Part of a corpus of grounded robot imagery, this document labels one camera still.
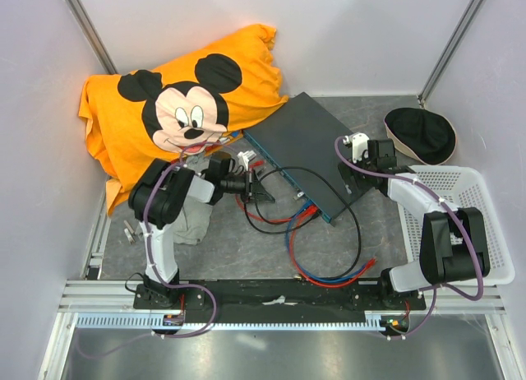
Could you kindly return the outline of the dark grey network switch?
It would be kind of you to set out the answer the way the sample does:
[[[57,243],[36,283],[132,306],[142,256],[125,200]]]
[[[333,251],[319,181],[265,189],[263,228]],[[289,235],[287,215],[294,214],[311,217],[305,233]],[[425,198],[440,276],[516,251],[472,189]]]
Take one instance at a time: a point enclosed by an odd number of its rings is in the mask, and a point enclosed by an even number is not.
[[[312,201],[332,224],[351,201],[338,169],[334,143],[349,129],[307,93],[289,99],[244,137]]]

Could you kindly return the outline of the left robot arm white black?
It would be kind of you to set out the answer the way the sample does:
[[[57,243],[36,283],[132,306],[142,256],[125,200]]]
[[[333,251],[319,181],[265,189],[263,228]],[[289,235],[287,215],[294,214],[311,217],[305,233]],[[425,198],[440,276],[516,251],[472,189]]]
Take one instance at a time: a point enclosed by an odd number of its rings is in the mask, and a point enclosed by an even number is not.
[[[255,170],[246,166],[236,173],[232,164],[232,156],[223,151],[210,157],[202,174],[155,159],[131,191],[128,205],[145,237],[145,282],[154,284],[151,297],[161,308],[173,308],[181,296],[173,231],[188,198],[214,205],[227,193],[239,195],[244,202],[275,202]]]

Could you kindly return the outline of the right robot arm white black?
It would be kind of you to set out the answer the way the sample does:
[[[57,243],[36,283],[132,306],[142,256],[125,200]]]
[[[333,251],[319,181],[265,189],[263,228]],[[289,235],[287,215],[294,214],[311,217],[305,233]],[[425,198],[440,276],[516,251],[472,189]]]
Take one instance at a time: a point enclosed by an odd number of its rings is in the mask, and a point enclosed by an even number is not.
[[[408,166],[397,165],[395,145],[358,133],[337,137],[336,155],[356,178],[409,212],[421,227],[417,260],[386,271],[376,288],[378,303],[397,308],[406,292],[446,287],[478,301],[491,269],[483,214],[459,207],[432,191]]]

